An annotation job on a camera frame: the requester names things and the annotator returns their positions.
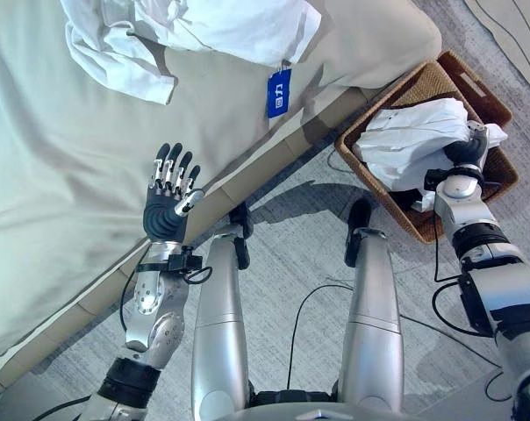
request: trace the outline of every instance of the brown basket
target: brown basket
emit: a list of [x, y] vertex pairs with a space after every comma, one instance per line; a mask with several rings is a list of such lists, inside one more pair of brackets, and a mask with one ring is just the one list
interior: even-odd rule
[[[400, 207], [393, 193], [369, 172], [367, 167], [353, 154], [353, 144], [361, 137], [370, 119], [382, 108], [404, 108], [440, 98], [453, 97], [464, 103], [468, 118], [483, 123], [505, 125], [512, 117], [511, 112], [481, 83], [471, 69], [454, 53], [445, 52], [438, 61], [426, 61], [417, 66], [349, 127], [335, 143], [341, 157], [353, 169], [378, 201], [397, 222], [413, 237], [429, 244], [434, 241], [433, 212], [417, 212]], [[490, 200], [502, 196], [518, 180], [517, 172], [499, 147], [492, 148], [483, 169], [485, 180], [500, 182], [501, 189]], [[484, 191], [487, 196], [492, 191]], [[437, 222], [439, 237], [443, 234], [440, 220]]]

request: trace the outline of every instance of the silver robot leg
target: silver robot leg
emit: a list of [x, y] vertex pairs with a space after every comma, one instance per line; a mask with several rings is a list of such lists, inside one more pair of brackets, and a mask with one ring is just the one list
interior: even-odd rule
[[358, 233], [355, 292], [345, 330], [338, 400], [399, 412], [404, 356], [390, 254], [383, 232], [360, 228]]
[[201, 287], [191, 369], [191, 408], [196, 421], [210, 421], [246, 408], [249, 400], [247, 349], [234, 241], [240, 225], [214, 236]]

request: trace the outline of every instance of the blue label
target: blue label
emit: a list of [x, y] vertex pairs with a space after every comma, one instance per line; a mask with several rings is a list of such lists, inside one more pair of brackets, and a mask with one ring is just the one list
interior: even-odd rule
[[267, 116], [278, 117], [289, 110], [289, 68], [276, 72], [267, 82]]

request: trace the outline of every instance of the bed sheet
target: bed sheet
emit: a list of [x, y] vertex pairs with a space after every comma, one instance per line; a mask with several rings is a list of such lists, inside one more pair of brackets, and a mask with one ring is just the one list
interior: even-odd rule
[[247, 150], [321, 112], [328, 103], [315, 99], [329, 89], [383, 86], [440, 51], [438, 30], [409, 0], [311, 4], [322, 22], [293, 67], [290, 110], [267, 119], [271, 68], [152, 46], [177, 85], [169, 105], [143, 102], [72, 61], [58, 3], [0, 0], [0, 354], [144, 237], [162, 142], [189, 148], [212, 191], [254, 158], [237, 160]]

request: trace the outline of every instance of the white towel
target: white towel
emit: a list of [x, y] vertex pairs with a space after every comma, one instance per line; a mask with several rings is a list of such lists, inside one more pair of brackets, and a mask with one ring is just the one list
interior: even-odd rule
[[[137, 36], [163, 46], [216, 50], [280, 67], [298, 62], [321, 16], [305, 0], [61, 0], [72, 58], [96, 81], [168, 103], [175, 78], [161, 75]], [[173, 73], [173, 63], [169, 63]]]
[[[454, 98], [380, 110], [353, 145], [353, 152], [389, 191], [422, 189], [427, 170], [453, 167], [443, 147], [457, 140], [469, 140], [467, 117], [463, 103]], [[489, 130], [489, 147], [498, 146], [507, 138], [498, 125], [485, 126]]]

